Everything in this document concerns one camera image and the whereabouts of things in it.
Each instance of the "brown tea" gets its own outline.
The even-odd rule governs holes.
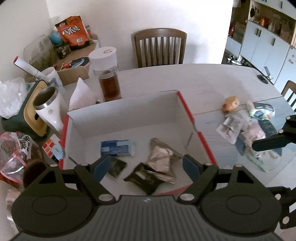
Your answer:
[[[118,78],[114,72],[100,76],[99,81],[106,102],[121,99]]]

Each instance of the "glass bottle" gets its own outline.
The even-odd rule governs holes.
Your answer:
[[[105,102],[121,99],[118,82],[116,48],[102,47],[89,54],[94,75],[99,81]]]

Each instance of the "wooden chair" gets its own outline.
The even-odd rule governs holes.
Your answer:
[[[282,91],[282,96],[285,97],[285,95],[287,94],[288,90],[292,90],[292,94],[290,95],[290,97],[287,99],[287,102],[289,102],[291,100],[291,98],[293,97],[294,94],[296,94],[296,84],[290,80],[288,80],[288,82],[286,83],[284,90]],[[296,98],[293,101],[293,103],[290,105],[291,107],[293,107],[296,103]]]
[[[160,37],[160,51],[159,51],[159,45],[158,45],[158,38]],[[170,38],[173,38],[174,44],[173,47],[171,46]],[[147,50],[147,40],[148,40],[148,48],[150,52],[150,63],[151,66],[155,66],[154,62],[154,56],[156,57],[156,66],[158,65],[166,65],[170,64],[171,61],[171,49],[173,48],[173,64],[176,64],[176,52],[177,52],[177,38],[181,39],[180,44],[180,55],[179,55],[179,64],[183,63],[184,59],[184,52],[185,52],[185,44],[186,44],[186,38],[187,34],[185,32],[182,32],[177,29],[172,28],[152,28],[152,29],[146,29],[142,30],[135,34],[135,46],[136,46],[136,55],[137,55],[137,61],[138,61],[138,67],[142,68],[142,53],[141,53],[141,44],[140,41],[144,43],[144,58],[145,58],[145,64],[146,67],[148,67],[148,50]],[[165,52],[167,52],[167,62],[165,63]]]

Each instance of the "kitchen cabinet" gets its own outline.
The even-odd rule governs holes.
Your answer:
[[[288,0],[279,1],[279,7],[282,13],[296,19],[296,8]]]
[[[254,0],[296,19],[296,8],[288,0]]]
[[[251,61],[253,53],[255,51],[257,41],[259,37],[257,36],[259,32],[259,27],[256,23],[248,21],[246,32],[244,34],[244,41],[241,48],[241,56],[243,56],[248,61]]]
[[[286,59],[287,53],[289,51],[290,45],[282,40],[280,37],[273,35],[271,49],[264,66],[267,66],[273,79],[271,82],[274,84]],[[265,69],[261,70],[263,74],[267,74]]]
[[[263,74],[267,66],[274,83],[286,59],[290,44],[266,28],[248,21],[240,54]]]
[[[274,84],[275,88],[281,93],[288,80],[296,83],[296,49],[290,48],[283,64],[281,72]]]
[[[241,49],[241,44],[239,42],[237,42],[236,40],[234,40],[233,38],[229,37],[227,38],[227,42],[226,42],[226,49],[234,54],[236,57],[239,56],[239,52]]]
[[[280,0],[254,0],[254,1],[280,11],[280,2],[281,2]]]
[[[274,39],[274,34],[263,27],[258,26],[258,28],[258,40],[251,59],[251,63],[262,72],[272,47],[272,40]]]

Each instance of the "tissue paper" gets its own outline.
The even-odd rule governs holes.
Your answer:
[[[76,88],[71,96],[69,111],[84,108],[96,103],[96,97],[91,89],[83,82],[81,78],[78,79]]]

